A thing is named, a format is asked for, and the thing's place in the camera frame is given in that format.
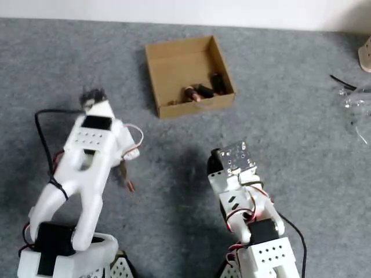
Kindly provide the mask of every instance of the black wire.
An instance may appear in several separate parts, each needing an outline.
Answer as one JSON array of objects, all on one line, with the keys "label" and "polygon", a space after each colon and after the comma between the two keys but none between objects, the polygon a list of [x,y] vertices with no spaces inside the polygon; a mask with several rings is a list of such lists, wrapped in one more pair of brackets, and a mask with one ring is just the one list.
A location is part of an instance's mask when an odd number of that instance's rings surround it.
[{"label": "black wire", "polygon": [[301,233],[301,231],[298,229],[298,227],[294,225],[293,222],[288,220],[281,213],[278,213],[278,214],[279,216],[281,216],[283,220],[285,220],[297,232],[297,234],[301,238],[301,243],[303,244],[303,263],[301,264],[301,278],[305,278],[305,268],[307,266],[307,245],[305,244],[304,236]]},{"label": "black wire", "polygon": [[37,132],[40,136],[41,144],[44,148],[46,159],[48,160],[48,168],[49,168],[49,175],[50,175],[50,183],[53,184],[56,188],[62,191],[66,200],[68,200],[68,195],[63,189],[62,185],[59,184],[53,176],[53,159],[50,154],[50,150],[48,144],[46,143],[45,136],[42,132],[41,125],[39,122],[39,115],[46,114],[46,113],[63,113],[63,114],[80,114],[83,113],[81,110],[70,110],[70,109],[43,109],[35,113],[35,124],[37,128]]},{"label": "black wire", "polygon": [[30,243],[26,239],[26,229],[27,229],[27,226],[29,226],[29,224],[30,224],[29,222],[26,223],[25,226],[22,229],[22,237],[23,237],[23,241],[25,242],[26,245],[30,245]]},{"label": "black wire", "polygon": [[21,247],[21,249],[18,250],[18,257],[21,257],[21,253],[22,253],[22,251],[23,251],[24,249],[26,249],[26,248],[30,248],[30,249],[33,250],[33,248],[34,248],[34,244],[26,244],[25,246]]},{"label": "black wire", "polygon": [[334,79],[336,82],[339,82],[339,83],[345,85],[345,88],[346,88],[346,89],[349,89],[349,90],[352,90],[352,91],[354,91],[355,89],[357,89],[356,86],[350,85],[349,83],[340,80],[339,78],[333,76],[332,74],[330,74],[330,77],[331,77],[332,79]]},{"label": "black wire", "polygon": [[262,189],[264,188],[264,183],[262,181],[249,181],[249,182],[245,182],[244,184],[241,184],[241,185],[242,186],[250,186],[250,185],[254,185],[254,184],[260,184],[261,188]]}]

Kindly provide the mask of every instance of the cardboard box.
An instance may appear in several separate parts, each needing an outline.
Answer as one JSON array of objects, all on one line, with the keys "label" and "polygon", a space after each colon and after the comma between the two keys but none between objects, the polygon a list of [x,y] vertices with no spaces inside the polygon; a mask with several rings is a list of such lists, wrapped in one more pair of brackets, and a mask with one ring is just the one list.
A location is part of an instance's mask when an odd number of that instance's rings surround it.
[{"label": "cardboard box", "polygon": [[[233,105],[235,89],[214,36],[147,45],[146,55],[161,119]],[[211,88],[210,75],[214,72],[222,74],[227,93],[183,103],[183,88],[199,83]]]}]

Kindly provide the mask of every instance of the red wire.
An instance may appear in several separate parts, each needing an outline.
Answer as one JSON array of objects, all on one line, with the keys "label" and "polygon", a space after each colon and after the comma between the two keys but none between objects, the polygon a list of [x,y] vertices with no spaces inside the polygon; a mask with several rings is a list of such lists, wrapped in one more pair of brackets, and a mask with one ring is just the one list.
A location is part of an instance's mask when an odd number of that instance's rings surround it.
[{"label": "red wire", "polygon": [[53,158],[53,164],[54,164],[54,170],[53,170],[53,173],[57,170],[57,167],[58,167],[58,164],[59,164],[58,158],[59,158],[59,156],[61,156],[63,153],[64,153],[64,151],[59,151],[59,152],[57,152],[57,153],[54,155],[54,158]]}]

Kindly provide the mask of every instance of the gray carpet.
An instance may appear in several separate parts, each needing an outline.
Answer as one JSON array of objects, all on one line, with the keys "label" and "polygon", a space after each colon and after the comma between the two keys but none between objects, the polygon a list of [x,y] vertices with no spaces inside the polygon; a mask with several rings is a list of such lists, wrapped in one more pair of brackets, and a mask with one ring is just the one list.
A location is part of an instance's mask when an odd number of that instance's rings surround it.
[{"label": "gray carpet", "polygon": [[[144,45],[214,34],[238,90],[234,108],[159,120]],[[206,179],[211,149],[247,138],[276,208],[304,233],[307,277],[366,277],[371,242],[369,147],[347,129],[335,74],[361,83],[365,36],[57,20],[0,20],[0,271],[15,277],[21,229],[47,181],[34,126],[42,108],[77,108],[106,89],[117,115],[145,132],[129,163],[130,193],[113,173],[98,231],[114,235],[142,277],[213,277],[234,242]],[[51,150],[71,116],[44,116]],[[56,215],[76,221],[79,200]],[[297,266],[302,246],[287,226]]]}]

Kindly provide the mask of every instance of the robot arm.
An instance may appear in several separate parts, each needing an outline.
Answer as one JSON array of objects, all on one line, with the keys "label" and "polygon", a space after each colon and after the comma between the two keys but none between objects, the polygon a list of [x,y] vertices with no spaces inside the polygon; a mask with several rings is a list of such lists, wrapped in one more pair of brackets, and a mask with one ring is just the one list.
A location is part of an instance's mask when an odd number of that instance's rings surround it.
[{"label": "robot arm", "polygon": [[[63,156],[30,211],[30,236],[35,243],[21,252],[19,278],[75,278],[88,273],[94,273],[94,277],[123,273],[133,277],[127,257],[117,257],[117,240],[94,230],[111,168],[138,157],[141,141],[134,143],[128,125],[115,118],[103,91],[84,94],[81,104],[86,113],[75,120]],[[64,202],[77,193],[82,203],[77,225],[49,222]]]},{"label": "robot arm", "polygon": [[[54,173],[55,180],[67,196],[79,193],[82,213],[72,246],[86,250],[103,205],[102,193],[112,167],[119,165],[123,155],[133,159],[138,149],[127,153],[135,143],[127,127],[114,117],[107,99],[94,103],[85,115],[79,116],[64,146],[64,155]],[[50,221],[66,201],[61,190],[49,183],[30,213],[30,234],[37,238],[40,223]]]},{"label": "robot arm", "polygon": [[282,218],[263,190],[244,141],[212,152],[208,179],[220,202],[227,228],[238,244],[230,247],[229,265],[243,278],[299,278]]}]

